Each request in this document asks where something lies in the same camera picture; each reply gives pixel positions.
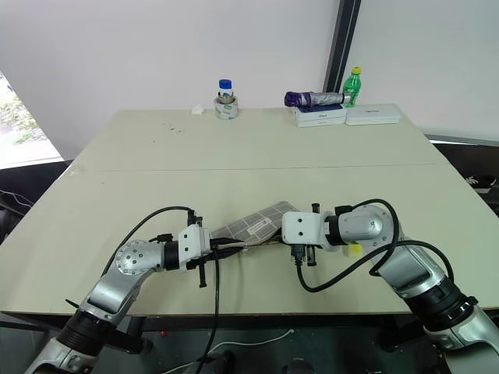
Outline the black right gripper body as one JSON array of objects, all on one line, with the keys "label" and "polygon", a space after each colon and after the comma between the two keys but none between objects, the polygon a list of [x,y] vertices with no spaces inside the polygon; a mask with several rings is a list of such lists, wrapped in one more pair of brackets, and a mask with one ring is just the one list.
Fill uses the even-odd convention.
[{"label": "black right gripper body", "polygon": [[304,263],[309,266],[316,266],[316,246],[305,244],[292,244],[291,256],[296,267],[301,267]]}]

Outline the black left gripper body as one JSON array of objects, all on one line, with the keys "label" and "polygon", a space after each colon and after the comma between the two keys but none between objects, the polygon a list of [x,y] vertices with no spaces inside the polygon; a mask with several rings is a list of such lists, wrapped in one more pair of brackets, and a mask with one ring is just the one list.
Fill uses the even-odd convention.
[{"label": "black left gripper body", "polygon": [[220,245],[220,240],[218,238],[212,238],[210,240],[209,249],[202,253],[199,257],[191,259],[186,263],[187,270],[194,270],[195,268],[199,271],[200,278],[200,288],[205,288],[207,286],[206,282],[206,270],[205,264],[210,261],[217,262],[220,259],[218,254],[218,246]]}]

